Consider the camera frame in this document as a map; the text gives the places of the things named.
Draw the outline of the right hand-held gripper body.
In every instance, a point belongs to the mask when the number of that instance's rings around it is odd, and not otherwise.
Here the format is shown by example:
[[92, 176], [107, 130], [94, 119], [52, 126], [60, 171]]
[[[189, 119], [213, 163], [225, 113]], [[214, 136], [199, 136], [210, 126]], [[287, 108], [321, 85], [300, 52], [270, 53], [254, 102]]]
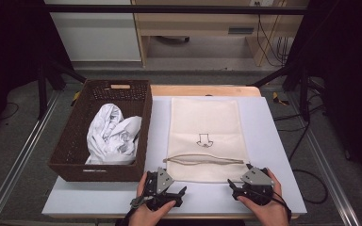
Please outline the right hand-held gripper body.
[[243, 196], [256, 203], [257, 205], [267, 205], [273, 196], [273, 180], [268, 175], [266, 169], [253, 167], [247, 170], [240, 180], [243, 185], [240, 187], [240, 193], [232, 197], [237, 200], [238, 196]]

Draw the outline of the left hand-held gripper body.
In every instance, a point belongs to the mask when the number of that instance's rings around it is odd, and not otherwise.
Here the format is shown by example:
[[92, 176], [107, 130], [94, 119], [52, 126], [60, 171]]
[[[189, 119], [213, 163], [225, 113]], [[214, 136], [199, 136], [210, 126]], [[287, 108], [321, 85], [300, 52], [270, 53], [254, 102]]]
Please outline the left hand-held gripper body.
[[150, 210], [156, 211], [171, 201], [175, 201], [175, 207], [181, 206], [183, 203], [182, 197], [171, 197], [167, 192], [173, 182], [174, 179], [163, 168], [158, 168], [154, 172], [147, 172], [144, 196], [147, 198], [146, 205]]

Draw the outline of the cream drawstring bag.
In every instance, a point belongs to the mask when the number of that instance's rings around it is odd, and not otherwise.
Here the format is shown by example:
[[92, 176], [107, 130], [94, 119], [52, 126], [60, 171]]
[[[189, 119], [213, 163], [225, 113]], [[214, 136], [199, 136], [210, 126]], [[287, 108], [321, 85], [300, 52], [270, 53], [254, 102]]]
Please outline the cream drawstring bag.
[[164, 162], [176, 181], [237, 181], [249, 162], [238, 102], [172, 99]]

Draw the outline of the white garment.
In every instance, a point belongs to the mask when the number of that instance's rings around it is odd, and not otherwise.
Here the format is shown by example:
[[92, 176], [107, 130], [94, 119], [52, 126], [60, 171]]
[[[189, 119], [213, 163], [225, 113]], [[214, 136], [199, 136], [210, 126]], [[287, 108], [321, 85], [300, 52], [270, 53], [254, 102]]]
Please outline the white garment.
[[130, 165], [136, 160], [140, 116], [123, 117], [115, 104], [104, 104], [87, 133], [87, 165]]

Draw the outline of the brown woven basket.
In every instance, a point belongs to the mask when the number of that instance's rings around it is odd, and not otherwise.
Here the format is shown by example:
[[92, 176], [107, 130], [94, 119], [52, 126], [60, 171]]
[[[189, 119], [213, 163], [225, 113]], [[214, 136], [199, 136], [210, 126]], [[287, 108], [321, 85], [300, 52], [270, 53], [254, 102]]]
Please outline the brown woven basket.
[[[104, 104], [115, 104], [125, 117], [140, 116], [136, 160], [127, 165], [88, 165], [87, 133]], [[144, 172], [152, 112], [148, 80], [88, 80], [77, 98], [48, 166], [67, 182], [137, 182]]]

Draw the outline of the person's right hand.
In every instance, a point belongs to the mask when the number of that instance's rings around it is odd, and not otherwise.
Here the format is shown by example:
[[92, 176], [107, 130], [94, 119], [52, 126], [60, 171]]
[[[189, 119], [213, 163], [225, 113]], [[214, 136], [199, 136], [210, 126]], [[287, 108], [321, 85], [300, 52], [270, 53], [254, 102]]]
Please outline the person's right hand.
[[289, 226], [288, 211], [282, 205], [284, 201], [282, 199], [281, 184], [270, 169], [268, 169], [268, 175], [274, 182], [273, 197], [275, 201], [261, 206], [243, 196], [238, 196], [238, 200], [255, 214], [262, 226]]

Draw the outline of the person's left hand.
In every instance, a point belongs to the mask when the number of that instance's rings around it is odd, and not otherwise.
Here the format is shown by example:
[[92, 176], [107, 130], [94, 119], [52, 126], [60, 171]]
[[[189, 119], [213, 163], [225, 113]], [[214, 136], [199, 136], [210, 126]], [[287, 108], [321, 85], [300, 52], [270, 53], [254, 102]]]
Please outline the person's left hand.
[[128, 226], [156, 226], [175, 206], [175, 201], [167, 202], [156, 211], [151, 211], [145, 204], [136, 209], [129, 218]]

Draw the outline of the black metal stand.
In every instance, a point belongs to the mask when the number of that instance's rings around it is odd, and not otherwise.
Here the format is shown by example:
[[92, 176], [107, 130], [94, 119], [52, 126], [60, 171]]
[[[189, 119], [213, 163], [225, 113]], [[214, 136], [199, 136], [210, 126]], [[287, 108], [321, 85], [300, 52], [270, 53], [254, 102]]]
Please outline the black metal stand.
[[307, 91], [308, 91], [308, 71], [303, 63], [292, 62], [283, 68], [271, 73], [270, 75], [254, 82], [251, 87], [260, 88], [265, 84], [271, 82], [277, 77], [285, 75], [282, 88], [284, 91], [292, 91], [297, 85], [300, 85], [299, 95], [299, 113], [305, 121], [310, 121], [310, 114], [308, 108]]
[[37, 69], [40, 107], [38, 116], [39, 120], [41, 120], [42, 117], [47, 113], [48, 102], [46, 82], [49, 82], [54, 90], [63, 90], [66, 87], [66, 83], [62, 78], [63, 74], [71, 76], [73, 79], [82, 84], [84, 84], [87, 80], [86, 77], [77, 73], [74, 69], [62, 65], [52, 58], [47, 58], [40, 63], [40, 66]]

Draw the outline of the black curtain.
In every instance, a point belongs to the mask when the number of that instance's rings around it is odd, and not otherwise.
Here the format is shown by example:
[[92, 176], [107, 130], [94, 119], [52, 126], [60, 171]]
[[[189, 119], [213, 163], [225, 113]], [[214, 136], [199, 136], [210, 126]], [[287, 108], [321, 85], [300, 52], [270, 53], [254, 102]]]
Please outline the black curtain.
[[313, 38], [299, 58], [323, 79], [331, 122], [362, 165], [362, 0], [308, 0], [307, 8], [294, 45]]
[[70, 69], [68, 57], [44, 0], [0, 0], [0, 115], [8, 94], [38, 79], [38, 71], [54, 89], [63, 89], [61, 72], [51, 63]]

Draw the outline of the light wooden desk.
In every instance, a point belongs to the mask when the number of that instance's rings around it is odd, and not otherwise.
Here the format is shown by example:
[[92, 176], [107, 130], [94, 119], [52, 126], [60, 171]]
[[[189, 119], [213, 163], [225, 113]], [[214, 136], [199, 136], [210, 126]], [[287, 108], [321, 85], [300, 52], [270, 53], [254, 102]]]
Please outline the light wooden desk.
[[[133, 5], [305, 8], [309, 0], [131, 0]], [[253, 59], [261, 66], [277, 38], [295, 38], [301, 15], [136, 13], [137, 30], [153, 36], [233, 36], [247, 40]]]

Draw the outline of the white cabinet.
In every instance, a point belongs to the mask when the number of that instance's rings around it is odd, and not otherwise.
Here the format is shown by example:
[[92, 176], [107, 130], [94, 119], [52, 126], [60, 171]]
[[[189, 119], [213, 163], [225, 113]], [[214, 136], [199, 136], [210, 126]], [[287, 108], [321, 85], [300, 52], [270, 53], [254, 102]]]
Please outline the white cabinet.
[[140, 61], [132, 13], [51, 12], [71, 61]]

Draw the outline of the aluminium rail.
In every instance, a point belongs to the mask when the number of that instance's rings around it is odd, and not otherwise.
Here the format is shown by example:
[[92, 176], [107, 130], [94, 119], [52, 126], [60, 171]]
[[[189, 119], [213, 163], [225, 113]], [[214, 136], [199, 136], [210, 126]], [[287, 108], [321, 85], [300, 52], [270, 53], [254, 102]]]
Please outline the aluminium rail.
[[310, 151], [312, 152], [324, 183], [328, 188], [329, 194], [332, 197], [334, 205], [344, 225], [361, 226], [359, 219], [354, 209], [352, 208], [337, 176], [335, 175], [330, 163], [327, 161], [325, 155], [322, 152], [320, 143], [317, 141], [313, 131], [309, 126], [307, 126], [306, 137], [309, 143]]
[[8, 172], [3, 184], [0, 186], [0, 214], [6, 205], [13, 188], [16, 186], [30, 155], [33, 153], [47, 122], [49, 122], [51, 115], [58, 103], [60, 95], [60, 91], [54, 90], [52, 92], [47, 104], [46, 112], [35, 123], [23, 148], [20, 150], [20, 153], [10, 168], [10, 171]]

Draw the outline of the black horizontal frame bar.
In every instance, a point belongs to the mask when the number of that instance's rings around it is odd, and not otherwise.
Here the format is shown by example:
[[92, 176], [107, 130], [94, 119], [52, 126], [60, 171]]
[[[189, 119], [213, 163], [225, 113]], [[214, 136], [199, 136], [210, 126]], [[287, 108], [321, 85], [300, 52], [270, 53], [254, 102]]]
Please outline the black horizontal frame bar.
[[59, 5], [44, 6], [49, 12], [74, 13], [184, 13], [184, 14], [262, 14], [305, 15], [306, 8], [282, 7], [222, 7], [222, 6], [171, 6], [171, 5]]

